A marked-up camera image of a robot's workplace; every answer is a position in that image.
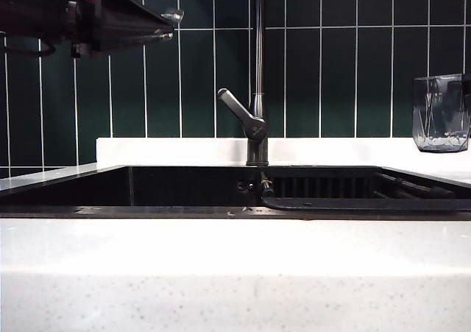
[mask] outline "speckled countertop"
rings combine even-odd
[[[0,235],[2,331],[471,330],[471,222],[0,219]]]

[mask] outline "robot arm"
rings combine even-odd
[[[128,46],[166,40],[183,12],[154,13],[133,0],[0,0],[0,31],[41,39],[49,48],[8,53],[46,56],[71,42],[71,55],[112,53]]]

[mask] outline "sink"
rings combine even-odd
[[[0,206],[462,212],[471,185],[375,166],[124,166],[0,191]]]

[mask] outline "wall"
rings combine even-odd
[[[270,136],[409,137],[412,79],[471,68],[470,1],[266,0]],[[1,59],[0,175],[94,162],[98,137],[243,135],[215,92],[248,103],[249,0],[144,2],[185,10],[173,41]]]

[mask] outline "black faucet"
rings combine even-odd
[[[268,126],[263,93],[263,41],[265,34],[263,0],[255,0],[255,92],[249,111],[227,89],[218,92],[233,114],[242,122],[247,144],[247,165],[268,165]]]

